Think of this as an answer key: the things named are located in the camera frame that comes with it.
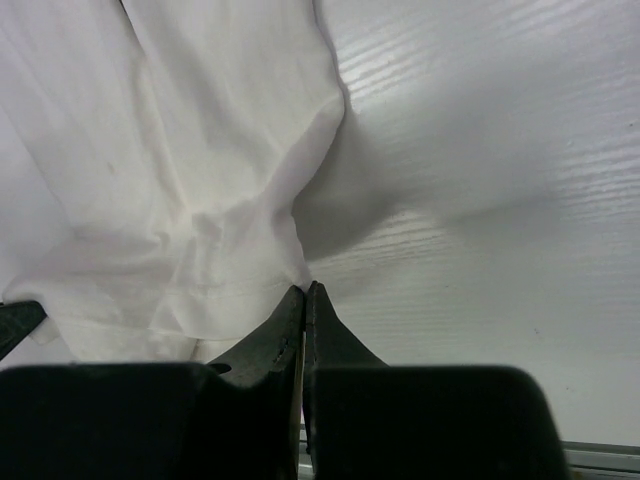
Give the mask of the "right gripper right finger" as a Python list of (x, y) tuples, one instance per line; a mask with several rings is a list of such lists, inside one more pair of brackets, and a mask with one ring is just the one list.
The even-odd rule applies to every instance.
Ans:
[(338, 317), (324, 284), (314, 281), (306, 293), (305, 368), (371, 367), (387, 364)]

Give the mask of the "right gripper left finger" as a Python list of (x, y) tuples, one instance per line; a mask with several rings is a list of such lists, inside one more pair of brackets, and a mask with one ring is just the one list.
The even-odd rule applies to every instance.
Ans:
[(290, 287), (262, 324), (207, 366), (241, 389), (276, 381), (296, 384), (303, 350), (304, 307), (304, 293)]

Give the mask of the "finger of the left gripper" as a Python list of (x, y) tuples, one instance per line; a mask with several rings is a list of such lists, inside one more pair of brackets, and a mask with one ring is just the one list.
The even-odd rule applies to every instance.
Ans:
[(9, 355), (27, 336), (47, 318), (42, 306), (35, 301), (1, 304), (0, 359)]

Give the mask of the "cream and green t-shirt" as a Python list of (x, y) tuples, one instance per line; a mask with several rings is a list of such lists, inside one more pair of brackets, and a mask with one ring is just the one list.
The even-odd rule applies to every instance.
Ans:
[(3, 2), (3, 300), (80, 361), (213, 359), (310, 285), (292, 207), (344, 110), (309, 1)]

